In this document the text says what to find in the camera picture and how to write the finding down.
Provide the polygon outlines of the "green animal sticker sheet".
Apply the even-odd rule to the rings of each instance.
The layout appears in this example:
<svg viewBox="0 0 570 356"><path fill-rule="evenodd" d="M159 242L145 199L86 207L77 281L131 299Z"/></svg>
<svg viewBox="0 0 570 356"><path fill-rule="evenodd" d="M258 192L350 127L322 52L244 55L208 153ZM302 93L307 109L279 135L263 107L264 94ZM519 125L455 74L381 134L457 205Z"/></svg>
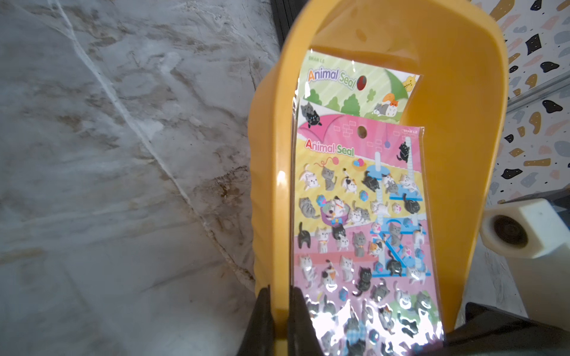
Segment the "green animal sticker sheet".
<svg viewBox="0 0 570 356"><path fill-rule="evenodd" d="M326 112L399 123L420 79L393 69L308 50L294 108L300 115Z"/></svg>

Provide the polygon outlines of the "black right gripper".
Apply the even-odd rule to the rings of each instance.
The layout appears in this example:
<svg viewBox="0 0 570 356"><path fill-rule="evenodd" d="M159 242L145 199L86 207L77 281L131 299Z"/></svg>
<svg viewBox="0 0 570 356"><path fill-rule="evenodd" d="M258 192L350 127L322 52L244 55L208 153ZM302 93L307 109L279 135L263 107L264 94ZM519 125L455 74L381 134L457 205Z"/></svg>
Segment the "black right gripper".
<svg viewBox="0 0 570 356"><path fill-rule="evenodd" d="M465 324L448 334L445 355L568 355L569 332L477 303Z"/></svg>

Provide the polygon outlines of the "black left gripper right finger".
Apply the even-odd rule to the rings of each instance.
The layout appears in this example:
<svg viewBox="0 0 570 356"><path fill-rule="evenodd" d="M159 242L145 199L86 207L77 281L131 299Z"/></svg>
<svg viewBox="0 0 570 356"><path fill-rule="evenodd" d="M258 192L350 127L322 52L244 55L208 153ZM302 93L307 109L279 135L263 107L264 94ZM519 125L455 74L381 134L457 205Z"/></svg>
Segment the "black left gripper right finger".
<svg viewBox="0 0 570 356"><path fill-rule="evenodd" d="M304 295L293 286L289 291L288 355L324 356Z"/></svg>

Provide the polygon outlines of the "pink cat sticker sheet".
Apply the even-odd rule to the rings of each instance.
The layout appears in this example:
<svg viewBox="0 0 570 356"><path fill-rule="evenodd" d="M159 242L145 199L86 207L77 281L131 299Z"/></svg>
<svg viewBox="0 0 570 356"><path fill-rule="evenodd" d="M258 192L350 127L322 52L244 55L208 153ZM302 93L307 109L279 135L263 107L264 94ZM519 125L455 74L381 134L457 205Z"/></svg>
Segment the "pink cat sticker sheet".
<svg viewBox="0 0 570 356"><path fill-rule="evenodd" d="M413 355L444 338L419 127L302 114L292 281L325 355Z"/></svg>

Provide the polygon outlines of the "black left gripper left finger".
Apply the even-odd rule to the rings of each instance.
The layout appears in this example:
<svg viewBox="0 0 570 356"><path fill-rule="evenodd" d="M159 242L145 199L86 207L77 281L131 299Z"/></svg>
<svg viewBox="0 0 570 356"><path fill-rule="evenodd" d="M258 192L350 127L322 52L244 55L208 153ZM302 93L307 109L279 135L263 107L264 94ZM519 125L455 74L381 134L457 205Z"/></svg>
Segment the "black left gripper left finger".
<svg viewBox="0 0 570 356"><path fill-rule="evenodd" d="M271 313L270 287L259 291L237 356L273 356L275 325Z"/></svg>

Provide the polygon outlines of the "yellow storage tray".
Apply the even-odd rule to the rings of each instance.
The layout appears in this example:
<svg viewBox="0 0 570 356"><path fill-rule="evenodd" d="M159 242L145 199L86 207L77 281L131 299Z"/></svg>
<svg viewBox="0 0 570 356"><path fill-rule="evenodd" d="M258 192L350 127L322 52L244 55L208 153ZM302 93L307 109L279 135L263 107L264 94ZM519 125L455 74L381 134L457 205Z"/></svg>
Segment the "yellow storage tray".
<svg viewBox="0 0 570 356"><path fill-rule="evenodd" d="M445 350L507 106L468 1L272 1L249 112L258 299L241 355Z"/></svg>

